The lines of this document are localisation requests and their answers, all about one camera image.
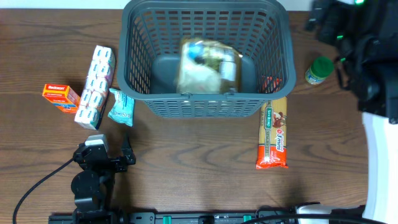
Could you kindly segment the green lid jar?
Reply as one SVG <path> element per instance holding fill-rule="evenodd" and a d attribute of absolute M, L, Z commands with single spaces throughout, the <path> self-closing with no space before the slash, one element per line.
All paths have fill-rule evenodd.
<path fill-rule="evenodd" d="M 316 58 L 305 72 L 305 79 L 311 85 L 321 84 L 334 70 L 333 62 L 324 56 Z"/>

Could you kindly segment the brown gold snack bag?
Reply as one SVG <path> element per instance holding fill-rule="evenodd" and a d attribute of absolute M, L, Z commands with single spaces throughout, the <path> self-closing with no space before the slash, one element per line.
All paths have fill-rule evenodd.
<path fill-rule="evenodd" d="M 181 94 L 226 94 L 241 91 L 242 55 L 217 40 L 184 38 L 175 79 Z"/>

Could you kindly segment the grey plastic basket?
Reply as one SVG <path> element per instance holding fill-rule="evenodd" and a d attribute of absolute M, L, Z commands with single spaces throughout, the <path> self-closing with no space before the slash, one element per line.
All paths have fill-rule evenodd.
<path fill-rule="evenodd" d="M 242 55 L 237 93 L 177 91 L 185 37 L 218 40 Z M 289 15 L 274 0 L 131 1 L 123 10 L 117 81 L 126 95 L 164 118 L 250 116 L 294 89 Z"/>

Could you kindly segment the San Remo spaghetti packet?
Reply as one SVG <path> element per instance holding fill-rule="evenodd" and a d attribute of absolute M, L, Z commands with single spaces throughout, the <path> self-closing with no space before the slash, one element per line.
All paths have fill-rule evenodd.
<path fill-rule="evenodd" d="M 260 110 L 256 169 L 288 168 L 287 97 L 267 100 Z"/>

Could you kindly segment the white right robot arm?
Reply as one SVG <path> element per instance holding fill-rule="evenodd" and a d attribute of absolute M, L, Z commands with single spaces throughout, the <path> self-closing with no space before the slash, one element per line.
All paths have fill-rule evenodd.
<path fill-rule="evenodd" d="M 336 47 L 338 84 L 357 97 L 368 145 L 364 205 L 296 208 L 297 223 L 397 222 L 397 0 L 314 1 L 306 30 Z"/>

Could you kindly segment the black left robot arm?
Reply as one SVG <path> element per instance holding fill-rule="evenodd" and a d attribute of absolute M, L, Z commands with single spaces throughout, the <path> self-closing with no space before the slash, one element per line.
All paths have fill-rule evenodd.
<path fill-rule="evenodd" d="M 128 215 L 121 209 L 110 208 L 115 185 L 115 174 L 126 172 L 136 163 L 129 137 L 125 135 L 121 146 L 122 156 L 110 158 L 109 145 L 104 134 L 89 136 L 73 153 L 73 161 L 83 171 L 71 183 L 75 196 L 73 224 L 129 223 Z"/>

